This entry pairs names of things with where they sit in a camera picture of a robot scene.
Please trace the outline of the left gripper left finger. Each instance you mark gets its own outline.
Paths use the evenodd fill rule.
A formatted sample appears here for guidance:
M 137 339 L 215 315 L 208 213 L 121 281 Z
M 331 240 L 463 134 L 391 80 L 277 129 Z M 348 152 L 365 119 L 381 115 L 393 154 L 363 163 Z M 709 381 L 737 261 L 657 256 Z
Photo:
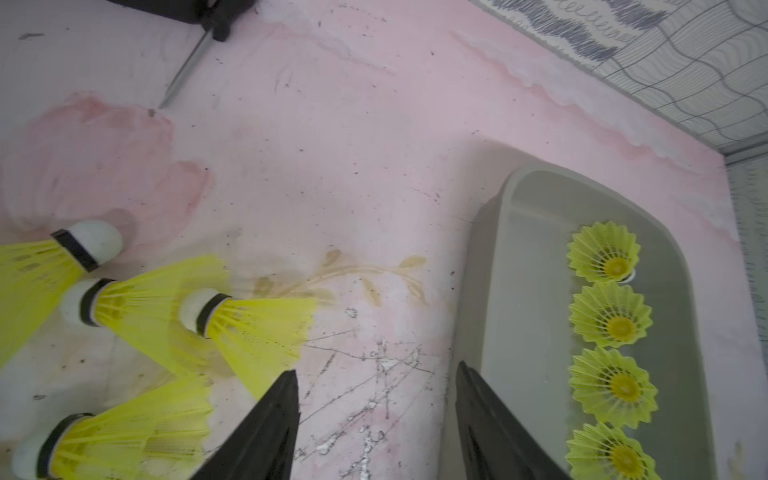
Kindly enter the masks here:
M 289 480 L 299 422 L 297 374 L 284 371 L 192 480 Z

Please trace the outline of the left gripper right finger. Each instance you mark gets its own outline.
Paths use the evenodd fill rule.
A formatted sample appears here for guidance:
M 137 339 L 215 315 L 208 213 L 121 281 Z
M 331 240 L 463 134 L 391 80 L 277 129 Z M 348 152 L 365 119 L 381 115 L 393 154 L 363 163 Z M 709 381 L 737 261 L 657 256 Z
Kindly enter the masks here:
M 468 479 L 569 480 L 482 376 L 457 367 L 455 402 Z

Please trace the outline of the grey plastic storage box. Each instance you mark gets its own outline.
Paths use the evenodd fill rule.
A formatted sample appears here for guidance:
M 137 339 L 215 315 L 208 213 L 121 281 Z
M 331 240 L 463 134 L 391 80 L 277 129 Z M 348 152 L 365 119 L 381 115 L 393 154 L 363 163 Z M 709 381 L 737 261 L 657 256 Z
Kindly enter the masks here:
M 572 235 L 613 221 L 637 235 L 633 290 L 653 309 L 648 335 L 622 348 L 650 374 L 659 409 L 630 431 L 664 479 L 712 479 L 714 447 L 688 269 L 670 232 L 618 193 L 542 162 L 518 166 L 478 212 L 461 286 L 439 475 L 466 477 L 457 367 L 474 368 L 568 472 L 567 440 L 593 423 L 572 398 L 569 367 L 586 343 L 569 305 L 583 286 L 566 258 Z

